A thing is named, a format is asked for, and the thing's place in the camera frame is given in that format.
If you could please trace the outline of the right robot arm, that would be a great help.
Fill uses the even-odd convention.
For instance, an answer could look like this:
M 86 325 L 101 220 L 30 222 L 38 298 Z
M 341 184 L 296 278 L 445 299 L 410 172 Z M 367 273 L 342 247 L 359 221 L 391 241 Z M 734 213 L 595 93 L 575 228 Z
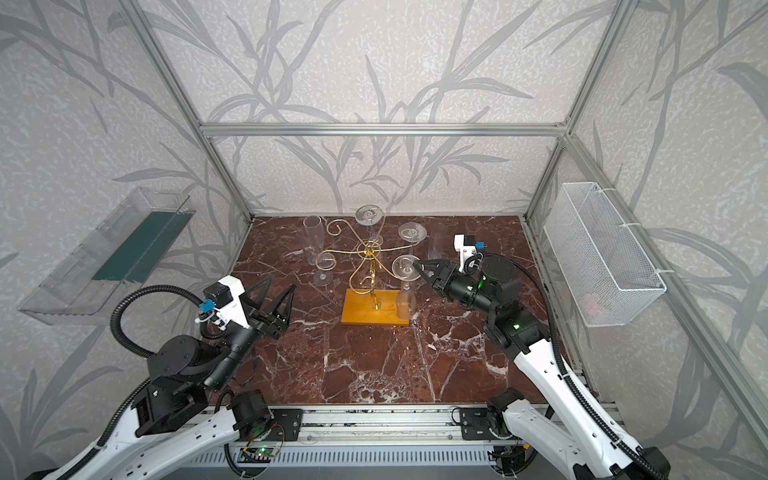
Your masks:
M 510 389 L 488 403 L 494 433 L 517 437 L 568 479 L 665 479 L 671 466 L 656 447 L 642 446 L 591 394 L 560 351 L 552 311 L 542 323 L 519 301 L 521 277 L 542 284 L 519 262 L 483 257 L 476 275 L 446 259 L 420 260 L 414 270 L 442 298 L 485 314 L 484 331 L 532 381 L 560 419 L 553 423 Z

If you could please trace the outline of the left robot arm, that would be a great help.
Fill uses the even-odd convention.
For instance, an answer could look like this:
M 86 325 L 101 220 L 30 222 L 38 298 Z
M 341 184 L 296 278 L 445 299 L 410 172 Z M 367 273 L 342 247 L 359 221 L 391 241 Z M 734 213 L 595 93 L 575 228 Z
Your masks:
M 114 339 L 144 358 L 148 377 L 120 404 L 101 436 L 57 469 L 33 479 L 160 479 L 209 449 L 237 441 L 263 441 L 288 433 L 260 391 L 228 388 L 257 341 L 279 339 L 290 327 L 296 287 L 265 301 L 274 277 L 246 288 L 228 275 L 201 296 L 173 285 L 142 287 L 122 299 L 110 318 Z M 152 352 L 131 340 L 122 317 L 136 300 L 156 293 L 182 297 L 199 309 L 201 339 L 182 334 Z

